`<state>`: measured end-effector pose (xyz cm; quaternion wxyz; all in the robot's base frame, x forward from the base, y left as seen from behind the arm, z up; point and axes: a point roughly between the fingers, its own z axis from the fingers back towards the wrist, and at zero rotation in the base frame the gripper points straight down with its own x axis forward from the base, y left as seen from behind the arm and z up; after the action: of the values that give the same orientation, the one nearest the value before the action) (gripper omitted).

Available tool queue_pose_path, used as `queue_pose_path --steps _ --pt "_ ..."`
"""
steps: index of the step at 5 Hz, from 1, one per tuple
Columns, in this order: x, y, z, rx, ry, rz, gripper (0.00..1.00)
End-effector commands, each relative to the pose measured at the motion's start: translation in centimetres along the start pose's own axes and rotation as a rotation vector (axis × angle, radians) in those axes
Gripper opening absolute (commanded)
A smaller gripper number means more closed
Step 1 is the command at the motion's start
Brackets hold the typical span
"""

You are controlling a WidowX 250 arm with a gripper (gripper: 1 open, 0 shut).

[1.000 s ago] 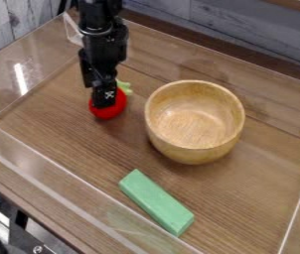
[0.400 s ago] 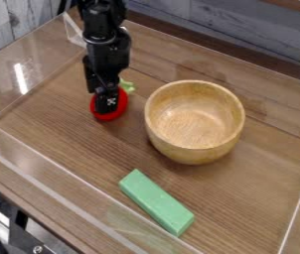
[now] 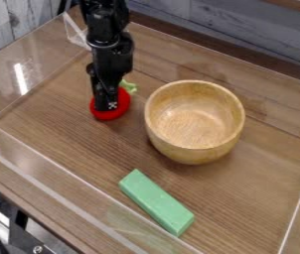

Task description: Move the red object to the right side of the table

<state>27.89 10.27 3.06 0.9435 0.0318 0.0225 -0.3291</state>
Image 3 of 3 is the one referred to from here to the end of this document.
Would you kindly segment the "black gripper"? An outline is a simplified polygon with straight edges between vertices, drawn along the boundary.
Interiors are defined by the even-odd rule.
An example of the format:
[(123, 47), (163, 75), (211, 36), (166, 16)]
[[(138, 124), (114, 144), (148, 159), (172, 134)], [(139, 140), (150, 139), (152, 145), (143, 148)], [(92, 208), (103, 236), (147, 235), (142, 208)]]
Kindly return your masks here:
[(111, 111), (118, 107), (118, 84), (132, 71), (134, 41), (122, 32), (109, 42), (89, 41), (92, 62), (85, 67), (91, 75), (93, 109)]

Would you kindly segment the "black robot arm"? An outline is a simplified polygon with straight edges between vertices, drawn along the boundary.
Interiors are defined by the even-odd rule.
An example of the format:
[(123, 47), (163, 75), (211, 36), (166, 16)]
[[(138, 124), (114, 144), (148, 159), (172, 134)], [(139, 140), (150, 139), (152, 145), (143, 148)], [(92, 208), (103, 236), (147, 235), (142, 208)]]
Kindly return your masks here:
[(124, 0), (77, 0), (87, 27), (85, 44), (92, 62), (89, 75), (93, 109), (100, 112), (118, 108), (119, 82), (132, 71), (134, 41), (126, 27), (130, 12)]

